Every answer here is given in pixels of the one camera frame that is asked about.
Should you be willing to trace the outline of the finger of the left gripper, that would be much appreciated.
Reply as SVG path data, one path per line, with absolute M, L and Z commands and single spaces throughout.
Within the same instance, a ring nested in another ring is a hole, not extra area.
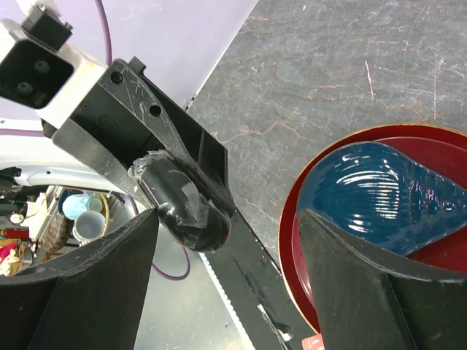
M 132 58 L 115 60 L 109 67 L 123 81 L 115 96 L 175 158 L 198 188 L 228 216 L 234 200 L 228 186 L 228 151 L 145 75 L 145 65 Z
M 52 140 L 54 145 L 94 170 L 122 193 L 131 196 L 147 208 L 155 207 L 136 180 L 128 175 L 127 168 L 75 121 L 66 120 L 53 134 Z

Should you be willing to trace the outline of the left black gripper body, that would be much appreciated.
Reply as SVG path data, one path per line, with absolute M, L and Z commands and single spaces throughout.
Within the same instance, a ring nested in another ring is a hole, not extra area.
M 135 160 L 171 151 L 171 118 L 137 59 L 110 66 L 83 59 L 50 103 L 42 120 L 53 143 L 78 160 Z

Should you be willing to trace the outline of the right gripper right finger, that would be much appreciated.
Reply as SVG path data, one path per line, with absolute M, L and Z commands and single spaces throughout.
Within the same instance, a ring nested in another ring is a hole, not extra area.
M 466 275 L 410 260 L 304 209 L 299 233 L 327 349 L 465 349 Z

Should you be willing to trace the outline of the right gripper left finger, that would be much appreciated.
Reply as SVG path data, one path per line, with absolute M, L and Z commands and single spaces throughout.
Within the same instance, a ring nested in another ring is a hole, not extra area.
M 159 220 L 146 210 L 87 245 L 1 278 L 2 349 L 132 349 Z

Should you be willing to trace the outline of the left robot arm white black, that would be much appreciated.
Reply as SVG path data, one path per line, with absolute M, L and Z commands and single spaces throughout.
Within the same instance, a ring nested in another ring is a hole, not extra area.
M 23 186 L 125 193 L 177 222 L 227 217 L 228 153 L 145 74 L 137 58 L 99 69 L 82 93 L 40 111 L 37 131 L 1 135 L 1 172 Z

